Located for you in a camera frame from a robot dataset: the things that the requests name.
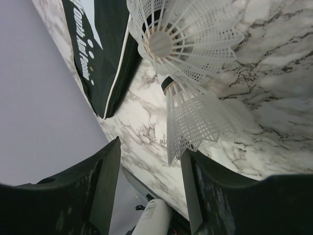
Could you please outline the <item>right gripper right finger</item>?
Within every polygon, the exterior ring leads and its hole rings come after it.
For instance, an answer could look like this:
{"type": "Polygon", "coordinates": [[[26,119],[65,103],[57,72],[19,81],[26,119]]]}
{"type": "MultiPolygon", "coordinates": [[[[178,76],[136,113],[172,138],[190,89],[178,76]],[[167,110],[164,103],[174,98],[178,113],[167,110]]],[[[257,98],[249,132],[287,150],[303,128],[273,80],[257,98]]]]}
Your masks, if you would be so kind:
{"type": "Polygon", "coordinates": [[[312,234],[311,174],[272,175],[258,181],[190,150],[180,162],[192,234],[312,234]]]}

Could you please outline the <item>white shuttlecock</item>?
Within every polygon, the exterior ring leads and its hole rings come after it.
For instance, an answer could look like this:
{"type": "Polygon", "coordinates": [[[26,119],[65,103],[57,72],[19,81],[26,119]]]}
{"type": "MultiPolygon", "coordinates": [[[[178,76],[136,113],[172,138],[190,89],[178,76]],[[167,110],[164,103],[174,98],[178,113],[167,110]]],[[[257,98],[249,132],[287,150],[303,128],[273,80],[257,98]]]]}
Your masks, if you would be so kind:
{"type": "Polygon", "coordinates": [[[205,83],[236,60],[244,39],[237,0],[129,0],[128,29],[139,55],[159,75],[205,83]]]}
{"type": "Polygon", "coordinates": [[[168,75],[158,80],[166,96],[168,165],[187,149],[196,152],[203,141],[218,145],[222,133],[238,132],[226,106],[204,87],[168,75]]]}

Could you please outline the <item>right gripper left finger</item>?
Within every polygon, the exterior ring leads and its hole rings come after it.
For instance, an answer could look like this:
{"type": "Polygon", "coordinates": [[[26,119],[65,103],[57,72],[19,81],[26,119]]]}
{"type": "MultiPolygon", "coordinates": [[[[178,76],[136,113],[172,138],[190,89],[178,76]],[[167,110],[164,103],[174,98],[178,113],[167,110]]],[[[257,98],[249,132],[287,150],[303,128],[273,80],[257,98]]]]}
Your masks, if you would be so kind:
{"type": "Polygon", "coordinates": [[[36,184],[0,187],[3,235],[107,235],[121,158],[115,138],[94,155],[36,184]]]}

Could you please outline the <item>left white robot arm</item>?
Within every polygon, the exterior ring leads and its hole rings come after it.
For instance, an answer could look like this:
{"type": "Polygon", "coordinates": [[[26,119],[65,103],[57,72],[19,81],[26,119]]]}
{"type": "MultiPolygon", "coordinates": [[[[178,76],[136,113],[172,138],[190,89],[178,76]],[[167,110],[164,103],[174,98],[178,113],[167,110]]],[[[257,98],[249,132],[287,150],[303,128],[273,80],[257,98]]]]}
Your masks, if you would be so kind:
{"type": "Polygon", "coordinates": [[[167,235],[172,219],[172,208],[162,199],[146,205],[138,223],[127,235],[167,235]]]}

